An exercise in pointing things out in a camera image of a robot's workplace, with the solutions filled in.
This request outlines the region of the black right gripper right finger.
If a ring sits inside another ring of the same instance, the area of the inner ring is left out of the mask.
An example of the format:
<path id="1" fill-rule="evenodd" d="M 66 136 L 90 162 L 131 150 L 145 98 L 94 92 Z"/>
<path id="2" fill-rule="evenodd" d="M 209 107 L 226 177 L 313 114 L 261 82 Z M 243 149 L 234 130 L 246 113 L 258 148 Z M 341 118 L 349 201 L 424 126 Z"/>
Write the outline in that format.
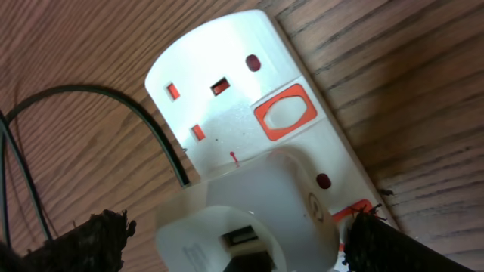
<path id="1" fill-rule="evenodd" d="M 472 272 L 410 238 L 377 216 L 381 204 L 353 209 L 342 264 L 354 272 Z"/>

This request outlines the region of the white power strip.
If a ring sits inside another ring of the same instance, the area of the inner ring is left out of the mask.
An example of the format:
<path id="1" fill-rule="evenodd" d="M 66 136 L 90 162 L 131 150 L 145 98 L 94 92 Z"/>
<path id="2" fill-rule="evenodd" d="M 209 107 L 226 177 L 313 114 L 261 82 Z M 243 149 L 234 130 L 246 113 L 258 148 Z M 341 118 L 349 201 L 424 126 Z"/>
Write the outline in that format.
<path id="1" fill-rule="evenodd" d="M 342 261 L 352 210 L 382 201 L 273 19 L 241 11 L 191 30 L 159 56 L 145 86 L 200 176 L 196 184 L 272 151 L 296 158 L 339 231 L 329 271 L 348 270 Z M 382 204 L 377 210 L 389 218 Z"/>

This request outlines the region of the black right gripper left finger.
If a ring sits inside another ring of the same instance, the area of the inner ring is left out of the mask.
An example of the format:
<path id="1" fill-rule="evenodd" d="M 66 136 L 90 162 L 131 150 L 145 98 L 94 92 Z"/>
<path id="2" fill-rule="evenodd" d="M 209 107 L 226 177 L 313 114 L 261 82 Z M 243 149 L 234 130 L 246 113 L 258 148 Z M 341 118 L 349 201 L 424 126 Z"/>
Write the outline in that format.
<path id="1" fill-rule="evenodd" d="M 105 209 L 84 224 L 47 241 L 35 251 L 20 256 L 1 244 L 1 270 L 9 272 L 118 272 L 129 237 L 135 234 L 136 221 L 127 211 Z"/>

